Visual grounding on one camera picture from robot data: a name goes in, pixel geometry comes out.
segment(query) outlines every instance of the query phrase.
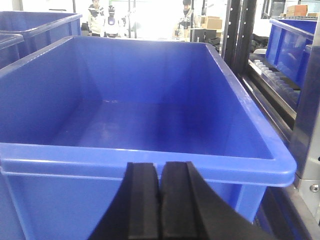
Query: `bin floor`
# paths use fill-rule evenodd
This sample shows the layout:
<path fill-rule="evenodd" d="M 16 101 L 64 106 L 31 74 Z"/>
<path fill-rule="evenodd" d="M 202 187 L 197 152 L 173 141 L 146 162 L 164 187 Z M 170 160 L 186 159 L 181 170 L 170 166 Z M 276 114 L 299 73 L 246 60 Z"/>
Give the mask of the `bin floor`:
<path fill-rule="evenodd" d="M 213 154 L 205 134 L 185 105 L 82 101 L 50 144 Z"/>

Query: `screw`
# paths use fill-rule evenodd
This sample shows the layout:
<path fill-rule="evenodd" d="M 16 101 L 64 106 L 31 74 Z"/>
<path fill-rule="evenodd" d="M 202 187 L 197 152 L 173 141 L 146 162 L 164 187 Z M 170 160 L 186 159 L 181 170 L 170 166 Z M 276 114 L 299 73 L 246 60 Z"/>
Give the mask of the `screw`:
<path fill-rule="evenodd" d="M 310 186 L 310 191 L 313 193 L 319 192 L 319 185 L 318 184 L 313 184 Z"/>

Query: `person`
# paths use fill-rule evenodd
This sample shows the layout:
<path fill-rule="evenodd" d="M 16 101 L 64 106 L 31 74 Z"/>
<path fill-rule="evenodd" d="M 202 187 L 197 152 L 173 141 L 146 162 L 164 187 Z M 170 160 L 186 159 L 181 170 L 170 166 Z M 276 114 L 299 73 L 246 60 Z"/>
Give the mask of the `person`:
<path fill-rule="evenodd" d="M 183 16 L 179 19 L 179 22 L 174 31 L 175 37 L 179 37 L 184 41 L 190 40 L 190 28 L 198 27 L 198 16 L 193 15 L 194 11 L 191 9 L 191 0 L 183 0 Z"/>
<path fill-rule="evenodd" d="M 88 8 L 88 27 L 89 35 L 94 37 L 104 37 L 105 31 L 105 10 L 100 6 L 99 0 L 92 0 L 92 4 Z"/>

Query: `blue plastic bin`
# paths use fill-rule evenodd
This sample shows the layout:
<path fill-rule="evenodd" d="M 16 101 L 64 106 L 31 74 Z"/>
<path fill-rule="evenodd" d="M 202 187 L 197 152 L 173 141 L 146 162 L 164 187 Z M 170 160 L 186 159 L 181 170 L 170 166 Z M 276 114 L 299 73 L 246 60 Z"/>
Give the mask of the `blue plastic bin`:
<path fill-rule="evenodd" d="M 71 35 L 81 35 L 81 14 L 64 12 L 0 11 L 0 34 L 21 34 L 23 58 Z"/>
<path fill-rule="evenodd" d="M 296 170 L 205 43 L 74 36 L 32 53 L 0 70 L 0 142 L 28 240 L 85 240 L 127 162 L 160 175 L 167 161 L 192 161 L 249 221 L 266 187 L 289 185 Z"/>
<path fill-rule="evenodd" d="M 22 35 L 0 33 L 0 69 L 20 59 L 18 44 L 23 41 Z"/>
<path fill-rule="evenodd" d="M 280 72 L 303 87 L 317 21 L 271 19 L 269 43 L 265 58 Z"/>

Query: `metal rack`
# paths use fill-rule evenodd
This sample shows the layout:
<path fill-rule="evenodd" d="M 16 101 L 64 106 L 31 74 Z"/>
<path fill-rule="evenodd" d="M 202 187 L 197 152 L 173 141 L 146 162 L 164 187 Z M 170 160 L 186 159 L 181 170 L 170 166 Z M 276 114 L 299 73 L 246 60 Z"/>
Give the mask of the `metal rack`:
<path fill-rule="evenodd" d="M 269 215 L 271 225 L 283 226 L 272 229 L 279 238 L 284 236 L 282 239 L 318 240 L 320 239 L 320 79 L 318 78 L 320 21 L 314 34 L 305 84 L 301 89 L 297 107 L 288 101 L 281 89 L 274 87 L 270 79 L 255 66 L 254 59 L 249 58 L 248 46 L 253 32 L 256 1 L 250 1 L 250 4 L 248 2 L 248 0 L 228 0 L 229 11 L 226 14 L 222 57 L 297 162 L 294 184 L 286 188 L 271 188 L 265 194 L 265 201 L 273 199 L 275 208 L 283 217 L 270 212 L 266 215 Z M 265 206 L 261 205 L 262 212 L 267 211 L 263 209 Z"/>

